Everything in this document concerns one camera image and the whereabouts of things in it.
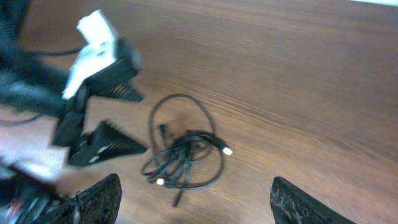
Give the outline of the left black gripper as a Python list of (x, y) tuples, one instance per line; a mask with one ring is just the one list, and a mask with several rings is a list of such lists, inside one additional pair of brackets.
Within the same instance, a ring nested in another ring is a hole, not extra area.
[[(129, 82), (93, 90), (94, 96), (139, 103), (143, 95)], [(70, 166), (85, 167), (122, 156), (143, 154), (147, 148), (133, 137), (104, 120), (97, 128), (82, 134), (89, 88), (82, 85), (75, 96), (67, 100), (66, 108), (53, 133), (51, 145), (71, 147), (67, 159)]]

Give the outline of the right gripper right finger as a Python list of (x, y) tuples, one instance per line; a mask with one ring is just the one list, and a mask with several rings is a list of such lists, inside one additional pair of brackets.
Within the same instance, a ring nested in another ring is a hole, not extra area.
[(275, 177), (270, 205), (275, 224), (354, 224), (283, 177)]

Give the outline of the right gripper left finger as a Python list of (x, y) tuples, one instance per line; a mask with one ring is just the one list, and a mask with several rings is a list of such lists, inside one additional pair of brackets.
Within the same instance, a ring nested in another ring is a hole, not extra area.
[(51, 212), (39, 216), (34, 223), (114, 224), (121, 197), (119, 176), (110, 174), (73, 198), (67, 198)]

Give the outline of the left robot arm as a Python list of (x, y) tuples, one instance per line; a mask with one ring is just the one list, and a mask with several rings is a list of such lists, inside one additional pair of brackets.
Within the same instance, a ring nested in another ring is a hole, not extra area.
[[(44, 51), (26, 51), (19, 45), (29, 6), (29, 1), (1, 2), (1, 103), (31, 111), (35, 119), (57, 118), (52, 144), (69, 149), (70, 166), (144, 153), (145, 146), (109, 121), (100, 122), (92, 133), (83, 132), (92, 96), (142, 100), (130, 83), (141, 71), (137, 49), (118, 37), (101, 11), (95, 11), (78, 23), (86, 44), (75, 49), (72, 68), (58, 70), (42, 61)], [(1, 164), (2, 223), (114, 223), (121, 197), (116, 174), (68, 197), (16, 164)]]

